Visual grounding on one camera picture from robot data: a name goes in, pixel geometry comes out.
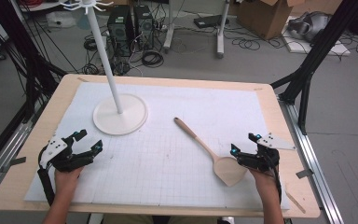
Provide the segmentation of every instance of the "desk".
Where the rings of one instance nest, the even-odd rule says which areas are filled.
[[[267,128],[281,138],[293,143],[291,134],[276,100],[273,89],[268,84],[237,83],[221,81],[202,81],[147,77],[116,77],[117,84],[154,85],[167,87],[191,87],[222,90],[254,91],[259,99]],[[67,75],[54,92],[39,121],[34,126],[28,140],[22,147],[18,158],[27,157],[27,162],[10,168],[0,185],[0,210],[14,211],[45,211],[47,203],[31,203],[23,200],[37,168],[37,156],[43,146],[51,138],[57,126],[71,104],[77,87],[82,82],[107,82],[106,77]],[[284,211],[285,217],[317,217],[320,215],[307,178],[298,179],[296,173],[304,168],[296,151],[281,150],[280,172],[285,176],[282,183],[290,199],[291,209]],[[112,205],[97,203],[76,203],[70,208],[72,212],[88,213],[120,213],[146,215],[177,215],[177,216],[232,216],[261,217],[261,212],[242,209],[186,208],[141,205]]]

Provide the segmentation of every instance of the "gray floor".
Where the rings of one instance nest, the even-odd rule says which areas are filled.
[[[230,21],[228,28],[239,27],[235,18]],[[100,18],[99,23],[104,22],[105,18]],[[191,16],[178,18],[175,23],[196,28]],[[52,30],[49,34],[76,68],[84,64],[83,37],[90,34],[89,30],[75,26]],[[240,35],[227,33],[227,36]],[[73,70],[47,40],[46,43],[50,59],[64,70]],[[267,42],[259,43],[260,49],[253,51],[241,49],[225,39],[224,59],[217,59],[215,35],[178,30],[174,33],[172,50],[163,54],[164,64],[159,68],[142,66],[140,69],[143,77],[271,83],[294,72],[306,57],[289,53],[286,48],[275,49]],[[140,75],[135,69],[128,73],[131,77]],[[11,61],[0,61],[0,132],[23,101]],[[307,131],[344,222],[358,223],[358,54],[354,50],[342,61],[335,56],[327,57],[314,75]],[[0,223],[40,222],[44,215],[0,212]],[[86,223],[86,218],[86,214],[71,214],[68,223]],[[324,215],[317,219],[294,218],[293,221],[327,223]],[[236,218],[236,223],[262,223],[262,220]]]

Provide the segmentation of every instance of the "spatula head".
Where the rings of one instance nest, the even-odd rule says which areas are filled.
[[[240,182],[248,169],[231,157],[219,158],[213,165],[214,173],[229,187]]]

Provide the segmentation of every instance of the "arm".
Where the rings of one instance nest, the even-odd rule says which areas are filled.
[[[44,224],[65,223],[69,206],[74,198],[77,178],[82,170],[83,167],[69,173],[55,171],[56,195],[45,220],[43,220]]]
[[[264,224],[283,224],[278,190],[273,177],[249,169],[255,177],[255,186],[260,195],[264,211]]]

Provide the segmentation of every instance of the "wooden spatula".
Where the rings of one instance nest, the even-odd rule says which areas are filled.
[[[219,178],[225,182],[225,184],[229,187],[234,186],[240,180],[243,179],[245,175],[246,169],[243,166],[237,164],[237,161],[231,157],[219,157],[213,153],[213,151],[208,148],[194,133],[191,131],[184,122],[182,122],[179,118],[174,118],[175,123],[182,128],[183,131],[188,133],[191,137],[193,137],[197,142],[199,142],[205,150],[209,152],[213,159],[213,170],[214,173],[219,176]]]

